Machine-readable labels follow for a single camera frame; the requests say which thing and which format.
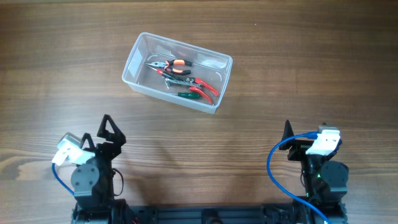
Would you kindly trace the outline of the black red handled screwdriver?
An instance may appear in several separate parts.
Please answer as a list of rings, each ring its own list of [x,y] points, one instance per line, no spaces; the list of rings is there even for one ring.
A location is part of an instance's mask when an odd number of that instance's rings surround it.
[[[169,72],[166,72],[166,71],[163,71],[163,70],[159,70],[159,69],[154,68],[154,67],[151,67],[151,66],[149,66],[149,68],[155,70],[158,74],[162,75],[162,76],[165,77],[165,78],[169,78],[169,79],[171,79],[171,80],[182,81],[181,78],[179,78],[179,77],[177,77],[177,76],[175,76],[175,75],[173,75],[173,74],[171,74],[171,73],[169,73]]]

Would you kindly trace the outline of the silver combination wrench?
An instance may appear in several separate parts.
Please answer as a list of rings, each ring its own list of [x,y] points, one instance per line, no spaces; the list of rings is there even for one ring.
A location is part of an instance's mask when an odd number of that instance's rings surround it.
[[[165,82],[166,82],[167,85],[194,86],[194,87],[197,87],[197,88],[203,88],[204,87],[204,85],[202,85],[202,84],[190,83],[190,82],[179,81],[179,80],[173,80],[173,79],[169,79],[169,78],[166,78]]]

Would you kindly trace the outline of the green handled screwdriver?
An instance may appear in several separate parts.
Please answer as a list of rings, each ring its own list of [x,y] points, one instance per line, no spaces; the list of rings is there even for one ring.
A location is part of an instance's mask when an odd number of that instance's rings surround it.
[[[187,98],[187,99],[191,99],[191,100],[196,100],[196,99],[200,99],[201,96],[199,93],[196,92],[178,92],[178,93],[171,93],[171,95],[174,96],[179,96],[182,98]]]

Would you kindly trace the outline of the orange black needle-nose pliers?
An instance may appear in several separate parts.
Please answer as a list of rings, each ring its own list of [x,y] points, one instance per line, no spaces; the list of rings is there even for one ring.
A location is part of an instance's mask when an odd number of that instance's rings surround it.
[[[164,62],[146,62],[145,65],[151,68],[161,69],[176,75],[189,75],[191,74],[191,70],[181,70],[175,68],[175,66],[191,67],[192,63],[189,62],[188,60],[174,59],[174,60],[166,60]]]

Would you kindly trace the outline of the red handled snips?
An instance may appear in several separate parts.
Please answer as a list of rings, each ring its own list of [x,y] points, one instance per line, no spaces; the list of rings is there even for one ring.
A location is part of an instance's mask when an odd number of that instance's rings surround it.
[[[208,84],[207,82],[205,82],[201,78],[187,77],[183,81],[190,82],[190,83],[198,83],[198,84],[204,85],[203,88],[197,88],[197,87],[194,87],[194,86],[187,86],[187,87],[190,90],[190,92],[192,91],[192,92],[199,93],[201,98],[206,99],[211,105],[213,104],[213,100],[212,100],[212,98],[209,95],[207,95],[205,93],[205,90],[210,91],[214,96],[219,96],[220,95],[219,91],[216,88],[212,87],[210,84]]]

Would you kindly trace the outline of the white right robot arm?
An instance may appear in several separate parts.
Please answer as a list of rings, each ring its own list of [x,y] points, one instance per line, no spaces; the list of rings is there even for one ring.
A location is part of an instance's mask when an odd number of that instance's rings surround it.
[[[300,181],[306,196],[295,197],[288,216],[293,223],[347,223],[345,204],[349,168],[334,161],[342,144],[340,130],[325,123],[317,131],[295,135],[289,121],[277,148],[301,164]]]

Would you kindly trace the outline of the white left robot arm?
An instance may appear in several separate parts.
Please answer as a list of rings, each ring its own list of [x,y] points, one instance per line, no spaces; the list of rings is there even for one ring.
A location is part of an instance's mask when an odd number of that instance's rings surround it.
[[[73,171],[71,184],[76,205],[72,223],[136,223],[136,216],[124,199],[115,199],[113,177],[119,173],[112,160],[120,155],[126,137],[110,115],[103,116],[97,132],[105,142],[94,144],[91,135],[85,133],[80,143],[83,152],[93,155]]]

